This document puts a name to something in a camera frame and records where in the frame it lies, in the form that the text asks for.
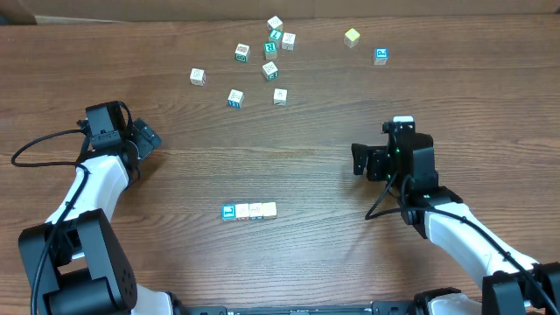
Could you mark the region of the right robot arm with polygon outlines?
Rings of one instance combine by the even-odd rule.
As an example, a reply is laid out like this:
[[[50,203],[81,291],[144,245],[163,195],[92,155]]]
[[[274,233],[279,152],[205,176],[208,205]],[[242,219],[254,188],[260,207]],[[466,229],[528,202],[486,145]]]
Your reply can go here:
[[[524,314],[528,307],[559,312],[559,265],[541,264],[507,245],[485,227],[467,204],[438,183],[434,149],[353,144],[353,171],[399,189],[394,212],[451,256],[477,283],[482,299],[456,288],[418,293],[407,302],[378,302],[382,314]]]

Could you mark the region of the red-edged wooden block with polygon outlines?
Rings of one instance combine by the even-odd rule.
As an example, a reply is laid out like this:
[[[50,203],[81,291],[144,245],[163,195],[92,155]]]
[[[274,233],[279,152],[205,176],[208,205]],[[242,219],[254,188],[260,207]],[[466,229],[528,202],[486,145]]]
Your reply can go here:
[[[223,205],[221,213],[224,221],[237,220],[235,205]]]

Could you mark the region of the red picture wooden block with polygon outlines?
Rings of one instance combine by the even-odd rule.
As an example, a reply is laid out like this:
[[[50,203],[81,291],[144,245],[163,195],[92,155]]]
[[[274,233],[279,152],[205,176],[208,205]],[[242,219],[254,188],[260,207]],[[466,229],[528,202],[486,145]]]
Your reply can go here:
[[[249,203],[235,205],[235,217],[238,221],[245,221],[250,218]]]

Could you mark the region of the blue-sided wooden block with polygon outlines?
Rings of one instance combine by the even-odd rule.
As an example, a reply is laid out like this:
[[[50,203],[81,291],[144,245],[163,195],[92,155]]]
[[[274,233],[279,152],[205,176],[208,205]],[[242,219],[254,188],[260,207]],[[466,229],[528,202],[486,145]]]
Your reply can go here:
[[[262,203],[249,203],[249,218],[251,220],[261,220],[263,218],[263,204]]]

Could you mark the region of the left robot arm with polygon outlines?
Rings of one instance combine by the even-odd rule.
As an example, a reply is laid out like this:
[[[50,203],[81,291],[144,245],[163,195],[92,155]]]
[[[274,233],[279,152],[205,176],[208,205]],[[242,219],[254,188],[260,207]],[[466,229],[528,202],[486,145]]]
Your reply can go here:
[[[32,314],[180,314],[170,292],[137,283],[111,227],[137,163],[161,142],[143,120],[80,122],[86,145],[65,200],[42,225],[25,229],[19,252],[31,286]]]

